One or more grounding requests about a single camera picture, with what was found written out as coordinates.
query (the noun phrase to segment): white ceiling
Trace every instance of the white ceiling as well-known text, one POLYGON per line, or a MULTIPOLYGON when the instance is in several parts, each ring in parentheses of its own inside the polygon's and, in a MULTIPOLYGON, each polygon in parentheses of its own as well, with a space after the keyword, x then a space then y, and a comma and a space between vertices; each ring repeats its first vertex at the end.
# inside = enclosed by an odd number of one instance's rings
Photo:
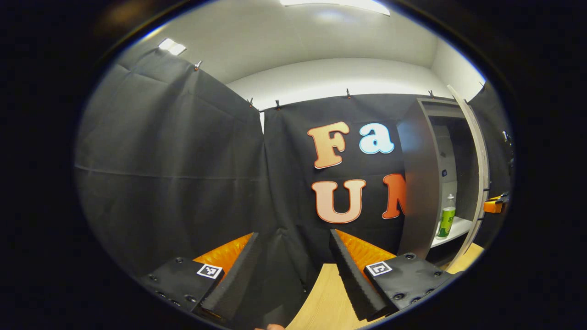
POLYGON ((183 44, 179 56, 230 83, 256 72, 307 60, 374 58, 430 68, 437 37, 391 16, 339 5, 285 7, 279 0, 217 0, 149 35, 183 44))

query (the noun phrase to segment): black metal plate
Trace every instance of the black metal plate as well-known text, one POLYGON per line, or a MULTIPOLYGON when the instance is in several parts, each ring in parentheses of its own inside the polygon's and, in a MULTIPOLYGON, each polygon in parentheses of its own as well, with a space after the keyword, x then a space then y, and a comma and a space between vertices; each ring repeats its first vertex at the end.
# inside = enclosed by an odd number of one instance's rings
POLYGON ((364 271, 379 294, 397 310, 431 293, 452 276, 413 253, 367 265, 364 271))
POLYGON ((177 257, 139 280, 169 303, 196 312, 196 307, 216 287, 223 275, 221 267, 177 257))

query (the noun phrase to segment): ceiling light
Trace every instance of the ceiling light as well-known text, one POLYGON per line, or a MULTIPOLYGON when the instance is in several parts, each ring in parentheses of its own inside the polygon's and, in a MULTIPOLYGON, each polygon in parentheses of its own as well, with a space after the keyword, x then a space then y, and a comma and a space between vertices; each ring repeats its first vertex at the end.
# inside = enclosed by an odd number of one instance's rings
POLYGON ((368 11, 378 12, 380 14, 384 14, 390 16, 389 10, 385 8, 382 4, 373 1, 373 0, 280 0, 281 4, 284 6, 293 6, 293 5, 307 5, 307 4, 327 4, 327 5, 343 5, 343 6, 351 6, 357 7, 362 9, 367 9, 368 11))
POLYGON ((163 50, 169 50, 169 52, 173 55, 179 55, 186 49, 184 45, 181 45, 169 38, 163 40, 162 43, 159 44, 159 48, 163 50))

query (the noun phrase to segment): black foam pad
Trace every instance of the black foam pad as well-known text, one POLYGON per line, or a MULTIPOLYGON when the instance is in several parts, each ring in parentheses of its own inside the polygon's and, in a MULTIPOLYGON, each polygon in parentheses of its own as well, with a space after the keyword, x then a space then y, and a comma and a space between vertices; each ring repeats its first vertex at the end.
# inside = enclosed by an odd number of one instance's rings
POLYGON ((334 229, 330 231, 329 245, 357 318, 372 321, 389 314, 390 307, 365 279, 334 229))
POLYGON ((219 321, 232 319, 242 301, 261 252, 256 244, 259 233, 253 233, 224 280, 202 303, 219 321))

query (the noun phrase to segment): white wall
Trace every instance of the white wall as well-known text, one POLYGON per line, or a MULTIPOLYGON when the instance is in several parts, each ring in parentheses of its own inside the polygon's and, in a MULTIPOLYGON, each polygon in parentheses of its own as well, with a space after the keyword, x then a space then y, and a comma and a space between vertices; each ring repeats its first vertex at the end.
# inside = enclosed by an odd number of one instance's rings
POLYGON ((436 47, 432 71, 444 85, 451 85, 462 98, 470 101, 481 90, 479 83, 485 83, 485 77, 446 41, 439 38, 436 47))
POLYGON ((453 141, 450 139, 448 127, 432 125, 432 129, 440 153, 440 168, 447 171, 447 175, 440 178, 442 183, 440 208, 445 208, 448 206, 448 194, 453 194, 455 200, 457 197, 457 163, 454 159, 453 141))
POLYGON ((294 63, 235 80, 227 86, 259 109, 359 94, 417 94, 452 97, 430 69, 403 62, 367 58, 321 59, 294 63))

